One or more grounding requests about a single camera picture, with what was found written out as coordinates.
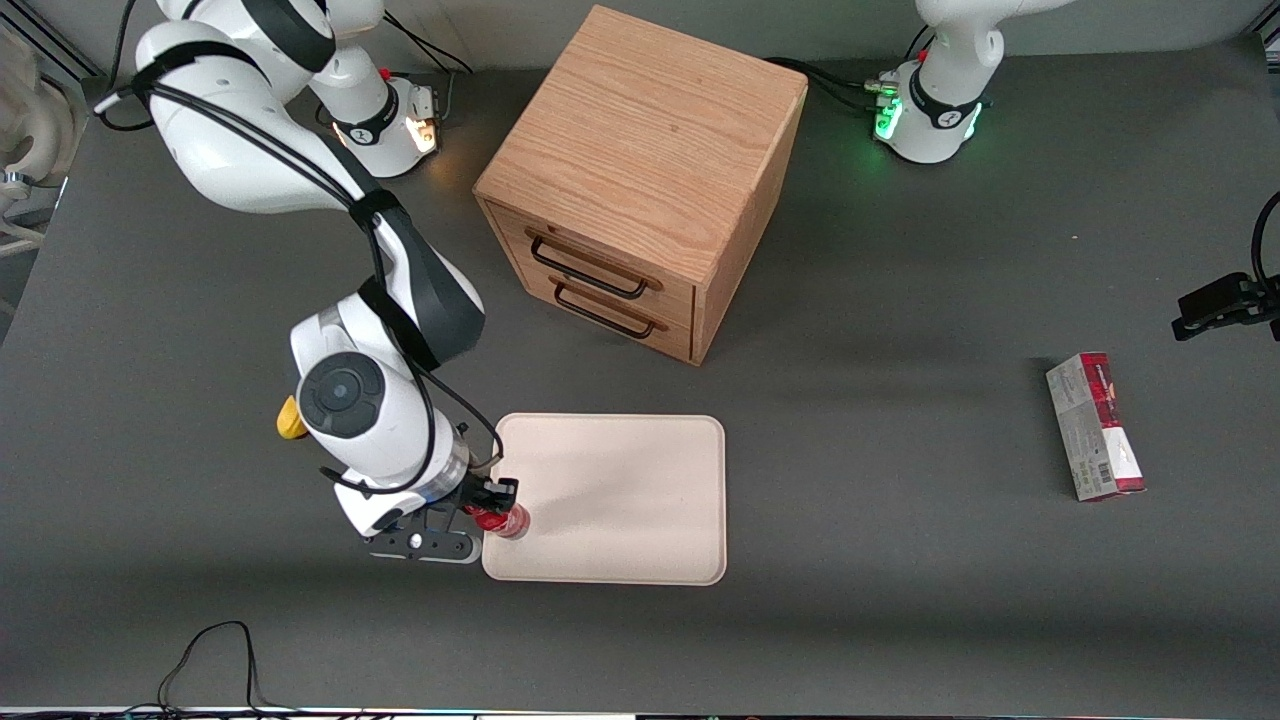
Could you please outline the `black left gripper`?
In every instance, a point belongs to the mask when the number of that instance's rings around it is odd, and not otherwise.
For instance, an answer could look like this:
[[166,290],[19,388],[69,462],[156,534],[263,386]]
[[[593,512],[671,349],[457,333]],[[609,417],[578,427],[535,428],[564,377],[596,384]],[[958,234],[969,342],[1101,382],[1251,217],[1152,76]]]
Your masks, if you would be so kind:
[[1172,320],[1175,341],[1185,342],[1224,327],[1265,323],[1279,342],[1277,282],[1277,275],[1251,279],[1245,273],[1231,273],[1181,296],[1179,316]]

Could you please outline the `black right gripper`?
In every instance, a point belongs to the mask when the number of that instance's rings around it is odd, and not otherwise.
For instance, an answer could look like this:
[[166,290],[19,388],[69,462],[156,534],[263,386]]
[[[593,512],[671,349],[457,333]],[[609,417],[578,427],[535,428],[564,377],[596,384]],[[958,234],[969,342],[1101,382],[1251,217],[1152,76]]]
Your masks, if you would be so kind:
[[335,496],[358,542],[371,556],[471,564],[479,559],[481,541],[472,533],[456,530],[456,516],[512,511],[517,505],[518,479],[497,478],[490,493],[484,479],[463,478],[452,489],[433,495],[425,480],[387,484],[370,478],[337,478]]

